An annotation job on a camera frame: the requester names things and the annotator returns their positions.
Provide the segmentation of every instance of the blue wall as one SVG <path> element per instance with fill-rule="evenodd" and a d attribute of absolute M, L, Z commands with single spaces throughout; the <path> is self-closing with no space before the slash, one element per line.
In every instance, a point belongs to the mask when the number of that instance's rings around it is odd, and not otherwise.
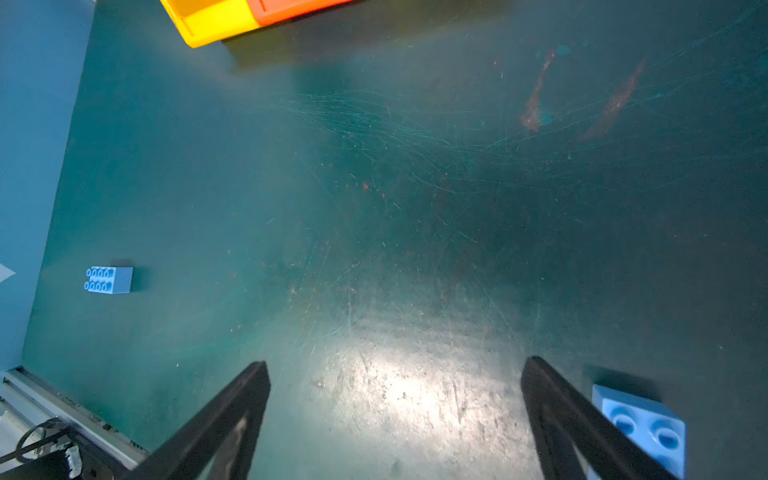
<path fill-rule="evenodd" d="M 92 0 L 0 2 L 0 370 L 22 359 Z"/>

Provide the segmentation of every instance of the green table surface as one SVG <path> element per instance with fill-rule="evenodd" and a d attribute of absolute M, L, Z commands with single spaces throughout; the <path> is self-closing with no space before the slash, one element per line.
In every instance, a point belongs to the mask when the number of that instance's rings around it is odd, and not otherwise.
<path fill-rule="evenodd" d="M 765 478 L 766 48 L 762 0 L 365 0 L 198 49 L 99 0 L 24 364 L 152 450 L 266 360 L 253 478 L 540 478 L 538 354 L 663 400 L 690 478 Z"/>

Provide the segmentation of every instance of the orange plastic container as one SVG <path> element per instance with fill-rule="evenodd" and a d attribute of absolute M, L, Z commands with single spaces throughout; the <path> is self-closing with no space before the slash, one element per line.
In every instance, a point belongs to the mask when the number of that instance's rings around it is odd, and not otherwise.
<path fill-rule="evenodd" d="M 192 48 L 352 0 L 160 0 Z"/>

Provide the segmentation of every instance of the blue lego brick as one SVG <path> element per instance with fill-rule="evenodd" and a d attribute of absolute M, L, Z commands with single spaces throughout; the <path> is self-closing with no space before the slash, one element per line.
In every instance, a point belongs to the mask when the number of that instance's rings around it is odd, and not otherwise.
<path fill-rule="evenodd" d="M 592 403 L 672 475 L 685 478 L 685 422 L 663 403 L 597 385 Z M 592 468 L 587 477 L 600 479 Z"/>
<path fill-rule="evenodd" d="M 129 293 L 131 278 L 134 275 L 132 266 L 92 266 L 85 271 L 88 281 L 83 290 L 96 293 Z"/>

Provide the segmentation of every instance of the plastic bin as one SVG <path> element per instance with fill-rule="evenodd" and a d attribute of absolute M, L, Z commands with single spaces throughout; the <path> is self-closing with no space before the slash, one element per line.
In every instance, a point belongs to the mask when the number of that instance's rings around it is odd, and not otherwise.
<path fill-rule="evenodd" d="M 352 0 L 160 0 L 192 48 Z"/>

